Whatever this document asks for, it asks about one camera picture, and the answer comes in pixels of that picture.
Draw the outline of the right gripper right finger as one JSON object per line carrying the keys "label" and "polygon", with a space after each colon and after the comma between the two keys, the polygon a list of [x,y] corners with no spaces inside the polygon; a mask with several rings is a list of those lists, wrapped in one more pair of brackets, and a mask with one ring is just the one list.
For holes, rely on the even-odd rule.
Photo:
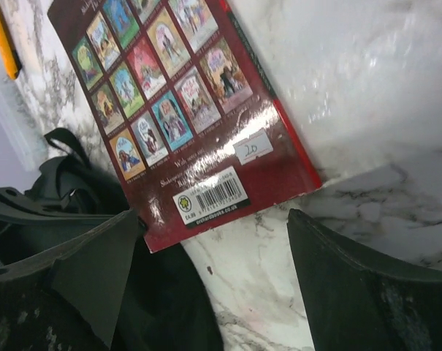
{"label": "right gripper right finger", "polygon": [[297,209],[287,230],[316,350],[442,350],[442,271],[380,253]]}

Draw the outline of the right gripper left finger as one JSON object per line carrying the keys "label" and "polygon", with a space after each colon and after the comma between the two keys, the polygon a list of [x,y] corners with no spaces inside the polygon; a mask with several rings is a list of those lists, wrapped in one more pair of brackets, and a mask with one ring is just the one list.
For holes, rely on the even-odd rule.
{"label": "right gripper left finger", "polygon": [[0,350],[109,350],[128,279],[137,215],[0,268]]}

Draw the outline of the black student backpack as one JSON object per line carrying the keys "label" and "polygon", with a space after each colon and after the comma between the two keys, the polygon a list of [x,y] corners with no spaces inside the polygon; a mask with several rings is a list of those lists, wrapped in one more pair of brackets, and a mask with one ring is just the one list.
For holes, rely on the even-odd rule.
{"label": "black student backpack", "polygon": [[[39,254],[132,211],[118,182],[94,169],[67,129],[45,135],[66,156],[40,166],[32,188],[0,188],[0,268]],[[109,350],[222,350],[205,286],[181,245],[151,254],[147,227],[138,236]]]}

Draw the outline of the orange utility knife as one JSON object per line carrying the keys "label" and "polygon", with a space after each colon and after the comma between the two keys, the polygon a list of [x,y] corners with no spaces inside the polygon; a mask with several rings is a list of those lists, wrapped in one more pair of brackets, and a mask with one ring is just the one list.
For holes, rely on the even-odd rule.
{"label": "orange utility knife", "polygon": [[7,76],[11,80],[16,80],[20,74],[23,65],[20,62],[18,52],[12,41],[8,25],[0,6],[0,55],[4,64]]}

